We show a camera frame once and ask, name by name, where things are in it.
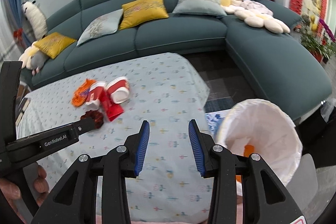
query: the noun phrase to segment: red paper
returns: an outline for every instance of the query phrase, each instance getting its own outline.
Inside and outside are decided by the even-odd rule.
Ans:
[[[117,105],[111,101],[105,90],[100,94],[100,103],[110,122],[124,112],[121,105]]]

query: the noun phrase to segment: hand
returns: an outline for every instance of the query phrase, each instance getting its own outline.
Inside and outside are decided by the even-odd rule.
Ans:
[[[49,191],[49,185],[48,182],[45,180],[47,177],[47,172],[44,170],[42,166],[39,165],[38,168],[39,177],[34,181],[34,187],[35,189],[41,194],[38,199],[36,200],[38,206],[41,206],[43,201],[46,199]],[[4,194],[5,198],[7,199],[9,205],[13,208],[13,210],[16,212],[16,214],[21,218],[21,220],[24,221],[22,216],[17,211],[17,208],[14,204],[14,200],[21,198],[21,192],[19,187],[17,187],[15,184],[11,183],[10,181],[0,178],[0,189],[2,193]]]

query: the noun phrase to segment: red and white package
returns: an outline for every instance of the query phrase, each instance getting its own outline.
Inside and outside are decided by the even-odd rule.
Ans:
[[[119,77],[110,82],[106,86],[106,90],[115,104],[121,104],[129,98],[129,83],[125,76]]]
[[[117,118],[120,114],[124,112],[124,109],[111,101],[110,97],[108,96],[107,92],[104,90],[100,94],[100,103],[102,108],[107,115],[107,118],[110,122],[112,122],[115,118]]]
[[[106,82],[98,81],[90,87],[90,91],[85,102],[85,105],[88,108],[98,110],[100,105],[100,95],[105,90],[105,85]]]

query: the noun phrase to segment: trash can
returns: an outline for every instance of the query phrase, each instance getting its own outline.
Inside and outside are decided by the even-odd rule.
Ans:
[[[260,154],[285,186],[301,160],[302,143],[294,122],[277,105],[262,99],[236,104],[221,123],[215,142],[233,154]],[[237,194],[243,195],[238,178],[236,183]]]

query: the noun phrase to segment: gray plush toy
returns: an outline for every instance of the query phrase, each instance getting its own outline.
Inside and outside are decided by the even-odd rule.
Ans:
[[[39,73],[42,69],[44,63],[49,59],[49,56],[47,56],[45,53],[38,51],[31,57],[31,68],[33,69],[32,74],[35,75],[36,73]]]

